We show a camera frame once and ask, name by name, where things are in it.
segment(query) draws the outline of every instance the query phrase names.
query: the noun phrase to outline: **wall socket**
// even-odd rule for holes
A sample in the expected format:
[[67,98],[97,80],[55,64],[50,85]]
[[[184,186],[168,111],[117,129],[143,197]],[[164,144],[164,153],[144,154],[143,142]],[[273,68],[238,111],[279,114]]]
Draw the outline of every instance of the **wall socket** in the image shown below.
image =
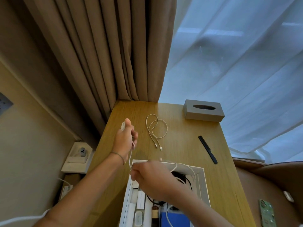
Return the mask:
[[13,103],[0,92],[0,115],[9,109]]

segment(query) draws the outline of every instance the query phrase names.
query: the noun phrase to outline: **wood grain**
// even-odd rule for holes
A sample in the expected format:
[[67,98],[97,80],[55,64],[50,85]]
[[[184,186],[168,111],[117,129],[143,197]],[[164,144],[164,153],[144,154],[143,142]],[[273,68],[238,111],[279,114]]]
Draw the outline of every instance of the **wood grain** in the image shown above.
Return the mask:
[[[205,169],[211,207],[234,226],[255,226],[240,179],[229,152],[220,123],[184,119],[183,105],[141,101],[119,101],[108,120],[89,171],[101,163],[112,149],[115,134],[125,118],[129,118],[139,133],[138,145],[132,159],[170,160]],[[167,135],[160,139],[163,148],[156,149],[146,128],[146,117],[157,114],[168,125]],[[159,124],[155,135],[163,134]],[[218,160],[215,165],[199,141],[202,135]],[[102,197],[96,202],[84,226],[117,226],[129,176],[126,164],[119,171]]]

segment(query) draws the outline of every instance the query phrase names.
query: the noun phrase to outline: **leather chair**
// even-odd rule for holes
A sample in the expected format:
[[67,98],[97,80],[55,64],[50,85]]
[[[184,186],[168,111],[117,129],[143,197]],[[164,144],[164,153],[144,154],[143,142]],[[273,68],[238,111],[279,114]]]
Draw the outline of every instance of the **leather chair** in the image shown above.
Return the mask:
[[[259,199],[270,202],[277,227],[303,223],[303,162],[264,164],[233,159],[257,227],[262,227]],[[289,192],[294,203],[283,191]]]

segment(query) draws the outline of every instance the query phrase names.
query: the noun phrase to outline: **phone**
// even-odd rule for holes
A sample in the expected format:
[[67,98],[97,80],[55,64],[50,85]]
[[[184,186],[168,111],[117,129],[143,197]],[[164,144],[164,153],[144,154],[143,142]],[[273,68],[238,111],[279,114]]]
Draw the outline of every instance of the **phone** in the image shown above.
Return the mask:
[[260,199],[259,205],[260,205],[262,226],[263,227],[276,227],[274,209],[273,209],[271,203]]

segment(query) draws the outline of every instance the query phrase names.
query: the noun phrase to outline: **blue item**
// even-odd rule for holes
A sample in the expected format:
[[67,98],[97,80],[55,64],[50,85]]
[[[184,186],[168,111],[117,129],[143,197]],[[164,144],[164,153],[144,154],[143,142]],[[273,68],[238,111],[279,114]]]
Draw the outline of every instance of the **blue item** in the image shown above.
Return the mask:
[[[173,227],[190,227],[190,221],[184,214],[168,213],[167,215]],[[170,227],[165,212],[161,213],[161,227]]]

